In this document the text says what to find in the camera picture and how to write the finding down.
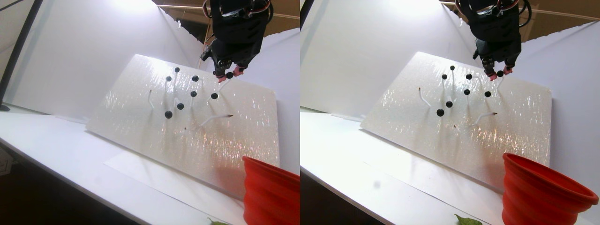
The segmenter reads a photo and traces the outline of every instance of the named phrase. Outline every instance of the black pole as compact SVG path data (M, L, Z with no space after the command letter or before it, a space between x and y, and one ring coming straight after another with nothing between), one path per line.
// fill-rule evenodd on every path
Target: black pole
M10 76L13 75L14 67L17 65L17 60L19 59L19 55L21 54L23 45L25 45L25 40L27 39L27 35L29 34L31 25L34 24L35 15L37 15L37 12L40 10L41 3L42 0L35 0L33 5L31 5L31 10L27 15L27 19L25 19L25 23L23 24L21 33L19 33L17 42L14 44L13 52L10 54L10 58L8 59L8 63L6 64L6 69L4 70L4 74L2 75L2 80L0 80L0 111L10 110L7 106L2 105L2 99L4 99L4 94L6 93L6 89L8 88Z
M302 8L300 9L300 29L302 29L302 26L304 25L304 20L306 19L306 16L308 16L308 12L313 6L313 2L314 0L304 1L304 5L302 5Z

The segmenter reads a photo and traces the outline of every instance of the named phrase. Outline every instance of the red silicone bowl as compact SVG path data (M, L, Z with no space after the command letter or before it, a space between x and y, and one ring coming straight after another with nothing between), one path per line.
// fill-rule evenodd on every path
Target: red silicone bowl
M575 224L598 196L577 181L521 156L504 153L502 220L506 225Z
M242 159L246 223L300 224L300 176L250 157Z

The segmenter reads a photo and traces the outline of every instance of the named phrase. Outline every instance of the cable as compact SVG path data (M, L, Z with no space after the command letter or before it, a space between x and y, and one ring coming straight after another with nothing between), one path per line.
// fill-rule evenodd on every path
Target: cable
M271 15L269 15L269 20L267 21L267 23L270 23L273 19L273 15L275 15L275 11L273 10L273 4L269 4L269 12L271 13Z
M208 14L208 10L206 9L206 1L207 0L204 0L204 3L202 4L202 13L204 13L205 17L212 18L211 15Z
M456 6L460 14L464 15L463 10L460 8L460 0L454 0L454 5Z
M506 10L510 10L513 7L515 7L515 5L518 5L519 0L515 0L514 2L512 2L510 5L508 5L507 7L499 7L500 11L506 11Z
M271 6L271 0L269 0L268 2L266 2L266 5L263 8L260 8L258 10L252 10L252 11L250 11L250 13L248 15L251 15L251 14L254 14L254 13L260 13L262 11L265 11L270 6Z
M523 7L523 9L525 9L527 7L528 15L527 15L527 21L525 21L525 23L519 25L520 28L529 23L529 21L531 20L531 15L532 15L531 5L529 4L529 1L528 0L523 0L523 1L525 2L525 7Z

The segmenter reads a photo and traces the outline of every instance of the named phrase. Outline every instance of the robotic arm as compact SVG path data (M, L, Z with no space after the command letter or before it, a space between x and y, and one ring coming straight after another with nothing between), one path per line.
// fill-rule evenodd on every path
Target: robotic arm
M271 0L210 0L208 16L206 1L204 13L212 18L215 40L202 53L202 61L212 58L219 83L239 76L260 52L266 25L273 18ZM225 70L235 63L233 72Z
M531 19L531 5L528 0L523 1L525 7L519 11L519 0L455 0L456 7L467 17L471 32L477 38L473 59L477 56L481 58L490 80L511 73L521 53L519 28ZM519 25L519 15L525 8L529 11L529 17L527 22ZM504 70L495 72L494 62L502 61L506 64Z

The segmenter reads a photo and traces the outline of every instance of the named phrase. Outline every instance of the translucent plastic board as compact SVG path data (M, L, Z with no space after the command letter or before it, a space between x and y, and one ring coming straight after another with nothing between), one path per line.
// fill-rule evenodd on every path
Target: translucent plastic board
M272 90L235 78L225 82L136 55L87 129L241 198L242 156L279 166L277 108Z
M361 127L502 191L504 152L550 163L550 90L511 75L491 82L481 68L418 52ZM486 113L497 114L475 124Z

